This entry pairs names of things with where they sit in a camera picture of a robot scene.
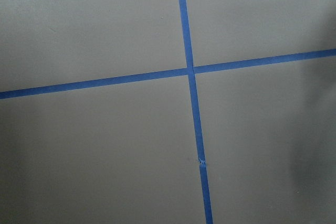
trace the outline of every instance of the horizontal blue line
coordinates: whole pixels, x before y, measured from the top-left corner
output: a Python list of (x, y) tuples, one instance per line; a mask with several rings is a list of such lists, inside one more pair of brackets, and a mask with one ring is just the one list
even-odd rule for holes
[(205, 66), (194, 67), (194, 72), (195, 73), (206, 73), (206, 72), (222, 71), (222, 70), (228, 70), (228, 69), (247, 68), (247, 67), (253, 67), (253, 66), (283, 63), (283, 62), (289, 62), (289, 61), (323, 58), (323, 57), (329, 57), (329, 56), (336, 56), (336, 49), (314, 51), (314, 52), (301, 52), (301, 53), (292, 54), (292, 55), (281, 55), (281, 56), (273, 56), (273, 57), (260, 58), (260, 59), (241, 60), (241, 61), (219, 63), (219, 64), (213, 64), (213, 65), (205, 65)]
[(119, 77), (112, 77), (112, 78), (99, 79), (99, 80), (80, 81), (80, 82), (72, 82), (72, 83), (51, 85), (51, 86), (38, 87), (38, 88), (5, 91), (5, 92), (0, 92), (0, 99), (24, 97), (27, 95), (53, 93), (53, 92), (67, 91), (67, 90), (74, 90), (74, 89), (86, 89), (86, 88), (113, 85), (113, 84), (154, 80), (154, 79), (161, 79), (161, 78), (174, 77), (174, 76), (185, 76), (185, 75), (187, 75), (186, 68), (165, 70), (165, 71), (151, 72), (151, 73), (133, 74), (130, 76), (119, 76)]

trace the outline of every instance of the blue tape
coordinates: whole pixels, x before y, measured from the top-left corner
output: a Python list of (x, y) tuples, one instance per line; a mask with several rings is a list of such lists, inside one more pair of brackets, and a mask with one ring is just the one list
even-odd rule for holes
[(302, 52), (302, 53), (292, 54), (292, 55), (281, 55), (281, 56), (267, 57), (267, 58), (261, 58), (261, 59), (241, 60), (241, 61), (234, 61), (234, 62), (228, 62), (228, 63), (219, 63), (219, 64), (213, 64), (213, 65), (199, 66), (199, 67), (195, 67), (194, 71), (195, 73), (206, 73), (206, 72), (222, 71), (222, 70), (228, 70), (228, 69), (247, 68), (247, 67), (253, 67), (253, 66), (283, 63), (283, 62), (289, 62), (289, 61), (323, 58), (323, 57), (329, 57), (329, 56), (336, 56), (336, 49), (314, 51), (314, 52)]
[(193, 119), (194, 119), (194, 129), (195, 129), (195, 136), (196, 136), (197, 155), (198, 155), (198, 160), (199, 160), (199, 171), (200, 171), (201, 184), (202, 184), (205, 219), (206, 219), (207, 224), (213, 224), (210, 192), (209, 192), (209, 185), (208, 185), (208, 176), (207, 176), (206, 163), (205, 163), (201, 117), (199, 114), (197, 86), (196, 86), (196, 79), (195, 79), (195, 72), (194, 72), (194, 65), (193, 65), (193, 51), (192, 51), (192, 44), (191, 44), (187, 4), (186, 4), (186, 0), (178, 0), (178, 2), (180, 4), (180, 12), (181, 12), (183, 41), (184, 41), (185, 58), (186, 58), (186, 64), (187, 64), (187, 70), (188, 70), (189, 89), (190, 89), (191, 105), (192, 105)]
[(5, 91), (5, 92), (0, 92), (0, 99), (13, 98), (13, 97), (24, 97), (27, 95), (53, 93), (53, 92), (60, 92), (60, 91), (67, 91), (67, 90), (74, 90), (74, 89), (86, 89), (86, 88), (93, 88), (93, 87), (113, 85), (113, 84), (154, 80), (154, 79), (161, 79), (161, 78), (174, 77), (174, 76), (185, 76), (185, 75), (187, 75), (186, 68), (165, 70), (165, 71), (151, 72), (151, 73), (141, 73), (141, 74), (134, 74), (131, 76), (120, 76), (120, 77), (112, 77), (112, 78), (99, 79), (99, 80), (80, 81), (80, 82), (73, 82), (73, 83), (66, 83), (66, 84), (51, 85), (51, 86), (38, 87), (38, 88)]

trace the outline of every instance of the vertical blue line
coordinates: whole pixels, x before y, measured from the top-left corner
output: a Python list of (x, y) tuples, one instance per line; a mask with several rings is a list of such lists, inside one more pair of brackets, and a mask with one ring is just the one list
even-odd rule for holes
[(191, 105), (192, 105), (193, 119), (194, 119), (196, 147), (197, 147), (197, 155), (198, 155), (198, 160), (199, 160), (199, 171), (200, 171), (200, 176), (201, 176), (205, 219), (206, 219), (206, 224), (213, 224), (211, 202), (210, 202), (210, 192), (209, 192), (208, 177), (207, 177), (207, 170), (206, 170), (206, 163), (205, 163), (201, 117), (199, 114), (197, 86), (196, 86), (196, 78), (195, 78), (194, 64), (193, 64), (193, 51), (192, 51), (192, 45), (191, 45), (187, 3), (186, 3), (186, 0), (178, 0), (178, 2), (180, 3), (183, 41), (184, 41), (185, 58), (186, 58), (186, 64), (187, 64), (187, 73), (188, 73), (188, 79), (189, 79)]

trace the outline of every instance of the gray floor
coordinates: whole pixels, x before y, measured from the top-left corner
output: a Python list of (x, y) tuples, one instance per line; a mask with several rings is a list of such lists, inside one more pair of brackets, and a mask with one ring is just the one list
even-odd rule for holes
[[(336, 48), (335, 0), (187, 0), (194, 63)], [(185, 68), (179, 0), (0, 0), (0, 92)], [(336, 222), (336, 57), (196, 75), (215, 224)], [(1, 223), (205, 223), (187, 76), (0, 100)]]

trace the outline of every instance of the blue line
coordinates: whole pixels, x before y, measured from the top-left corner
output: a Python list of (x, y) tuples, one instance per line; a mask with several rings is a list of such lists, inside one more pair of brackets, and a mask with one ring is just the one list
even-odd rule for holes
[(120, 77), (112, 77), (112, 78), (99, 79), (99, 80), (80, 81), (80, 82), (51, 85), (51, 86), (38, 87), (38, 88), (5, 91), (5, 92), (0, 92), (0, 99), (13, 98), (13, 97), (24, 97), (27, 95), (53, 93), (53, 92), (67, 91), (67, 90), (74, 90), (74, 89), (86, 89), (86, 88), (113, 85), (113, 84), (154, 80), (154, 79), (161, 79), (161, 78), (174, 77), (174, 76), (185, 76), (185, 75), (187, 75), (186, 68), (165, 70), (165, 71), (151, 72), (151, 73), (141, 73), (141, 74), (134, 74), (131, 76), (120, 76)]
[(208, 177), (207, 177), (207, 170), (206, 170), (206, 163), (205, 163), (201, 117), (199, 114), (197, 86), (196, 86), (196, 79), (195, 79), (194, 66), (193, 66), (193, 51), (192, 51), (192, 44), (191, 44), (187, 3), (186, 3), (186, 0), (178, 0), (178, 2), (180, 4), (180, 12), (181, 12), (181, 23), (182, 23), (182, 32), (183, 32), (183, 40), (184, 40), (185, 58), (186, 58), (187, 70), (188, 70), (189, 89), (190, 89), (191, 105), (192, 105), (193, 119), (194, 119), (197, 155), (198, 155), (198, 160), (199, 160), (199, 171), (200, 171), (200, 176), (201, 176), (201, 184), (202, 184), (202, 192), (203, 192), (205, 219), (206, 219), (207, 224), (213, 224), (210, 192), (209, 192)]
[(314, 52), (301, 52), (298, 54), (292, 55), (281, 55), (281, 56), (273, 56), (261, 59), (252, 59), (252, 60), (241, 60), (227, 63), (219, 63), (213, 65), (199, 66), (195, 67), (195, 73), (206, 73), (206, 72), (214, 72), (228, 69), (236, 69), (236, 68), (247, 68), (253, 66), (261, 66), (268, 64), (276, 64), (282, 62), (289, 61), (297, 61), (297, 60), (308, 60), (308, 59), (316, 59), (323, 58), (329, 56), (336, 56), (336, 49), (324, 50), (324, 51), (314, 51)]

